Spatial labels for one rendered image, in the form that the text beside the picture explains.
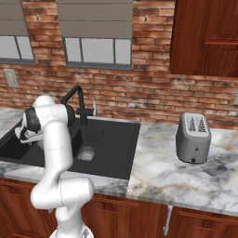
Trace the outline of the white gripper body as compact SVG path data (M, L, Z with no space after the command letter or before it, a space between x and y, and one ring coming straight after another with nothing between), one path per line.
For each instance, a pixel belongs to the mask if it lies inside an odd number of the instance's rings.
M24 133L20 134L20 142L21 143L33 143L43 139L42 134L35 133Z

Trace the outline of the grey two-slot toaster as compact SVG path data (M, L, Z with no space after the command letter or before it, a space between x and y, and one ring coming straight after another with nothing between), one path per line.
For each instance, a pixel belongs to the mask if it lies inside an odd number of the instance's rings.
M211 132L203 114L185 112L181 115L176 135L177 157L184 163L204 164L211 143Z

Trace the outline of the dark wood base cupboard door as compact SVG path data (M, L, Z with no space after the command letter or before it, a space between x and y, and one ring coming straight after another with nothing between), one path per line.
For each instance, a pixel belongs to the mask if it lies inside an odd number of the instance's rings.
M165 207L157 203L95 194L82 216L95 238L170 238Z
M0 238L48 238L57 228L55 213L37 210L34 183L0 178Z
M238 238L238 217L174 207L167 238Z

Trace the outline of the black double basin sink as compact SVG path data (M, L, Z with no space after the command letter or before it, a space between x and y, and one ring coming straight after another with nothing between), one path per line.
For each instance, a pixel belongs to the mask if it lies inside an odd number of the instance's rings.
M72 172L129 180L138 142L140 123L124 123L88 119L82 126L76 118L69 127L72 147ZM95 155L91 161L79 160L77 155L84 146L91 146ZM0 139L0 161L35 165L45 165L44 151L34 142L23 144L10 129Z

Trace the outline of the pale grey round cup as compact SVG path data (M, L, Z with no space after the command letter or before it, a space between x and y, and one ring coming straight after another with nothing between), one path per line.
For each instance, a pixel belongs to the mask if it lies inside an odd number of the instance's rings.
M84 161L91 161L95 155L95 150L91 146L84 146L79 154L77 155L77 158L79 160L84 160Z

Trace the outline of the dark wood wall cupboard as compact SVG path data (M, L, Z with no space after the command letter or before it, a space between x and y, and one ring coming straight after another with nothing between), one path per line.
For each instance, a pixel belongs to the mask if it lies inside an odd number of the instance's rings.
M170 72L238 77L238 0L176 0Z

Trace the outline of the black sink tap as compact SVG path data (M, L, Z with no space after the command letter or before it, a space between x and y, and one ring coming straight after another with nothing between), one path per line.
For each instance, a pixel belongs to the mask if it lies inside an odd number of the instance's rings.
M82 126L87 125L87 117L92 116L94 110L93 109L87 109L85 107L84 103L84 94L83 90L80 86L74 86L61 100L60 102L62 104L66 104L67 101L73 96L73 94L77 92L78 93L78 99L79 99L79 108L76 109L76 114L80 116L80 122Z

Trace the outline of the grey framed window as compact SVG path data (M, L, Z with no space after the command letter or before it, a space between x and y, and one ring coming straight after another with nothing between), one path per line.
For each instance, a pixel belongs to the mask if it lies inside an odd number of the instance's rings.
M132 40L122 38L64 37L66 65L82 69L129 71Z
M34 65L33 50L28 36L0 36L0 63Z

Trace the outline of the grey window blind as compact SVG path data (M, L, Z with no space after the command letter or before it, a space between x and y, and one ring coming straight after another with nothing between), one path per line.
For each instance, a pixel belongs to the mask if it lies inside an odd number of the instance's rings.
M0 35L28 35L21 0L0 0Z
M133 0L56 0L63 37L131 38Z

